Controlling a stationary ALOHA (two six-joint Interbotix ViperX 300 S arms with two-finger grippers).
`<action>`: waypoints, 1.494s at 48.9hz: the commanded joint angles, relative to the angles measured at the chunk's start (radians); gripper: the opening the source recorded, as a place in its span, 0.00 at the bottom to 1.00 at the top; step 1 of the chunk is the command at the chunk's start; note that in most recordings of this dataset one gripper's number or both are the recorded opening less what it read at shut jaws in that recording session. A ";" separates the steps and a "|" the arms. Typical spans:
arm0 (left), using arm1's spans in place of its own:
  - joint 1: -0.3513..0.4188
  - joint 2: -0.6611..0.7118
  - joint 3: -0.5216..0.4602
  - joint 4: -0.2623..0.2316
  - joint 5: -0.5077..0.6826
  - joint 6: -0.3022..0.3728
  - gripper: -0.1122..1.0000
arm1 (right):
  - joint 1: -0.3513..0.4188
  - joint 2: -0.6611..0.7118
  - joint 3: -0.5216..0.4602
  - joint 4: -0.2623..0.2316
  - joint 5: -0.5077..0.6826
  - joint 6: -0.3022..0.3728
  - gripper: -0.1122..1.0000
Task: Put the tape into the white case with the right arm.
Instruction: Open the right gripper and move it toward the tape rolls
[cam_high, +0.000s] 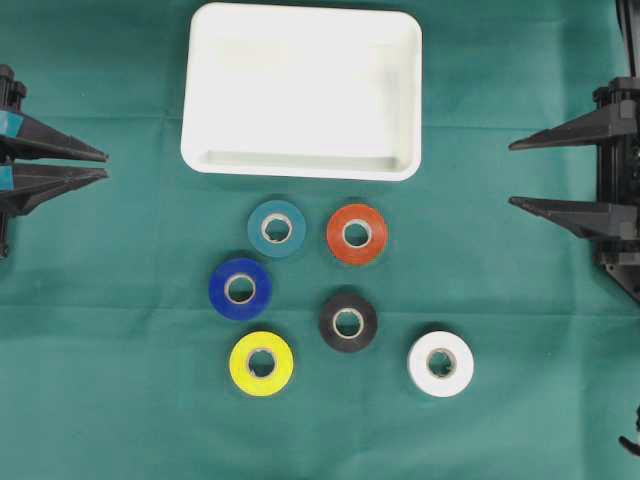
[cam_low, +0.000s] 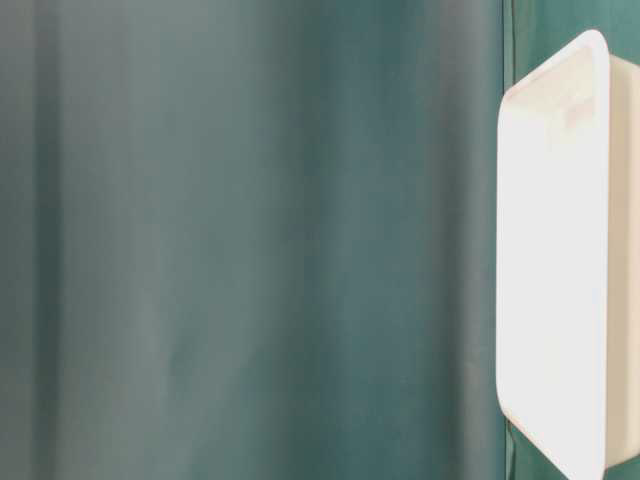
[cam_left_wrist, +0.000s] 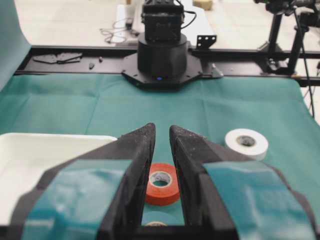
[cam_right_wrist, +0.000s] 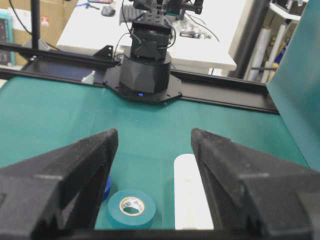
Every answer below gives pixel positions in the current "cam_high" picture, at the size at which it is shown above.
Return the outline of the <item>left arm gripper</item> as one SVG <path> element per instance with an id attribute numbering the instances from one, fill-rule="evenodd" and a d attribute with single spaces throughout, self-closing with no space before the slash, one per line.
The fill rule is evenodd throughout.
<path id="1" fill-rule="evenodd" d="M 26 87 L 1 65 L 1 212 L 27 215 L 38 205 L 108 177 L 101 168 L 14 164 L 15 158 L 106 162 L 108 155 L 20 113 Z"/>

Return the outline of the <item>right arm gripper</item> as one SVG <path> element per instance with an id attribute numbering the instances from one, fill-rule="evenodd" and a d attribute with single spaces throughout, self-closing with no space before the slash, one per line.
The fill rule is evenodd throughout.
<path id="1" fill-rule="evenodd" d="M 639 267 L 639 79 L 617 77 L 594 92 L 597 110 L 509 145 L 510 150 L 597 145 L 597 200 L 512 196 L 508 202 L 597 242 L 608 270 Z"/>

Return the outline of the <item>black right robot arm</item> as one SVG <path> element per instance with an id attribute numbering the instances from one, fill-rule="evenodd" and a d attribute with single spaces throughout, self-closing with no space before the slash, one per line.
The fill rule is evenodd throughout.
<path id="1" fill-rule="evenodd" d="M 618 1 L 616 14 L 630 75 L 593 91 L 596 109 L 517 140 L 509 149 L 594 145 L 596 199 L 512 196 L 509 203 L 594 244 L 594 261 L 639 299 L 639 3 Z"/>

